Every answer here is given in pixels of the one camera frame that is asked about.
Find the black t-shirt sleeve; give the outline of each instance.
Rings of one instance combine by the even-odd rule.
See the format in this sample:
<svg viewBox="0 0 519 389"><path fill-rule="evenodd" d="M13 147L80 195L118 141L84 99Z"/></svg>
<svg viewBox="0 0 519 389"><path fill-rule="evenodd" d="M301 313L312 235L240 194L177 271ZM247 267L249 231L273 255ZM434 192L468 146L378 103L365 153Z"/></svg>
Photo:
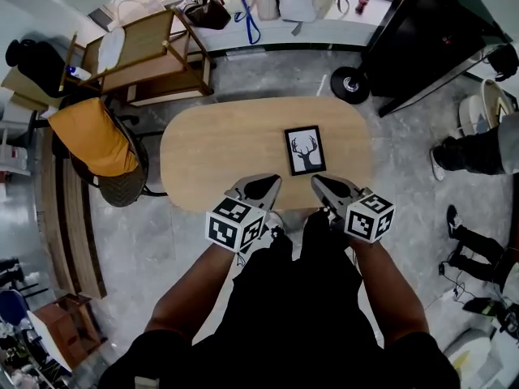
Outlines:
<svg viewBox="0 0 519 389"><path fill-rule="evenodd" d="M436 340L412 333L384 350L388 372L402 387L459 389L460 379Z"/></svg>
<svg viewBox="0 0 519 389"><path fill-rule="evenodd" d="M181 367L190 345L174 331L148 331L101 376L99 389L135 389L135 376L156 380Z"/></svg>

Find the orange cloth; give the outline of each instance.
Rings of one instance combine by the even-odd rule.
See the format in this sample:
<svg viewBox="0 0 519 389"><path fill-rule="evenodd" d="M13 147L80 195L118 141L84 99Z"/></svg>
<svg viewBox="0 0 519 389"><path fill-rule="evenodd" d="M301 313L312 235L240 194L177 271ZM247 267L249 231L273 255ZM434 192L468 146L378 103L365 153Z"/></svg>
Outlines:
<svg viewBox="0 0 519 389"><path fill-rule="evenodd" d="M97 176L120 176L138 165L99 98L61 109L49 117L49 123L71 153Z"/></svg>

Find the black picture frame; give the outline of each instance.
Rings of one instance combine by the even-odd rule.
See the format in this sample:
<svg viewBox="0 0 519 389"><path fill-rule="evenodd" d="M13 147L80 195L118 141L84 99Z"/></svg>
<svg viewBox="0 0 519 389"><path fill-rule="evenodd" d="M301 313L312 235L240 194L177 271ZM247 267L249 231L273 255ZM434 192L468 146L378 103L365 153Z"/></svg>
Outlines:
<svg viewBox="0 0 519 389"><path fill-rule="evenodd" d="M317 142L317 146L319 147L319 154L320 154L321 164L320 165L315 165L316 167L314 167L312 169L305 169L303 171L297 171L295 169L295 167L294 167L294 158L292 156L293 155L293 151L292 151L292 146L291 146L291 143L290 143L290 134L296 133L296 132L301 132L301 131L307 131L307 130L314 130L315 131L315 135L316 135L316 138L317 138L316 142ZM292 176L301 176L303 174L318 173L318 172L326 171L326 163L324 161L323 143L321 142L321 136L320 136L320 133L319 133L319 127L318 126L301 126L301 127L298 127L298 128L290 128L289 130L285 130L285 141L286 141L286 150L287 150L287 153L288 153L288 156L289 156L289 162L290 162L290 172L291 172Z"/></svg>

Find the floor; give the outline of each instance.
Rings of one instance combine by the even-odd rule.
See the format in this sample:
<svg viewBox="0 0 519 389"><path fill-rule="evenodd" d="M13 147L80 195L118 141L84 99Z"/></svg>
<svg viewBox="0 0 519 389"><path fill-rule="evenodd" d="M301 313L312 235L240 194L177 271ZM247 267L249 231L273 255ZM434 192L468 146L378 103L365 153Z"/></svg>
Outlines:
<svg viewBox="0 0 519 389"><path fill-rule="evenodd" d="M125 109L141 119L137 132L164 129L184 109L193 105L271 96L333 96L329 76L338 66L355 66L357 53L332 51L280 51L239 53L217 59L212 74L215 95ZM449 85L401 112L378 118L379 100L370 98L356 108L367 121L372 135L373 191L397 205L397 215L383 245L413 286L427 308L431 334L441 348L468 326L481 321L467 314L452 300L453 285L438 276L438 263L454 249L448 238L445 211L457 206L465 225L477 232L508 241L512 203L512 178L488 177L465 171L449 174L437 182L431 174L428 152L448 135L457 135L457 106L479 84L459 77ZM160 140L148 143L152 188L161 189L158 167ZM0 201L0 256L21 254L30 261L40 260L34 269L45 271L36 229L33 196L23 182L8 186L7 199ZM144 329L161 295L175 283L208 246L204 239L204 214L185 212L168 198L140 198L125 208L108 205L96 190L91 192L92 222L101 270L108 296L94 303L94 312L109 337L102 354L112 362L124 354ZM300 245L301 217L297 212L283 215ZM232 291L234 266L218 298L215 310L197 335L197 340L217 327ZM448 268L447 276L457 271ZM461 276L466 288L476 295L488 289ZM373 322L364 292L359 304ZM373 322L375 333L381 336Z"/></svg>

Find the white cube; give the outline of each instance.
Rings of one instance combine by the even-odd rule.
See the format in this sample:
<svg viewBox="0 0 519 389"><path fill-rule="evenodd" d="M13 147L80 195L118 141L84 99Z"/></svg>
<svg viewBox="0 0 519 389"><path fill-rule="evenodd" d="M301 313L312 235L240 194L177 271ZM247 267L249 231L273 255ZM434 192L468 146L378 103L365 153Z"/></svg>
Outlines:
<svg viewBox="0 0 519 389"><path fill-rule="evenodd" d="M391 227L395 206L377 194L369 194L348 206L345 232L366 242L378 241Z"/></svg>
<svg viewBox="0 0 519 389"><path fill-rule="evenodd" d="M260 237L267 212L224 196L206 212L205 237L228 250L239 252Z"/></svg>

